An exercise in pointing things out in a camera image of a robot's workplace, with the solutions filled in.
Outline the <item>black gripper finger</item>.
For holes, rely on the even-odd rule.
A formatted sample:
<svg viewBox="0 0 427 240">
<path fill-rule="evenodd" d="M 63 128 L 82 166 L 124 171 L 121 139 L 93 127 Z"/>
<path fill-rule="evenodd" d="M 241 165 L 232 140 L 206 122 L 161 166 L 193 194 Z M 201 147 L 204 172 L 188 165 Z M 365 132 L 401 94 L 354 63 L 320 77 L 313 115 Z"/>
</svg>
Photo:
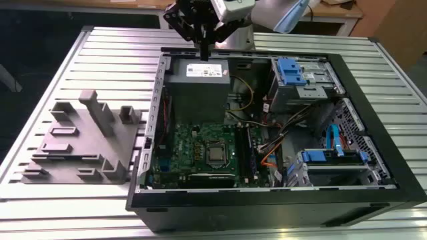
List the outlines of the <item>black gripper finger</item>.
<svg viewBox="0 0 427 240">
<path fill-rule="evenodd" d="M 178 33 L 181 38 L 189 42 L 193 42 L 193 46 L 198 49 L 200 60 L 205 60 L 205 50 L 200 42 L 200 36 L 196 33 L 201 28 L 200 26 L 193 26 L 192 16 L 185 12 L 188 4 L 180 4 L 178 2 L 172 3 L 162 13 L 162 19 Z"/>
<path fill-rule="evenodd" d="M 245 19 L 233 20 L 214 27 L 212 23 L 204 25 L 204 61 L 206 62 L 210 56 L 210 45 L 221 43 L 230 34 L 245 25 Z"/>
</svg>

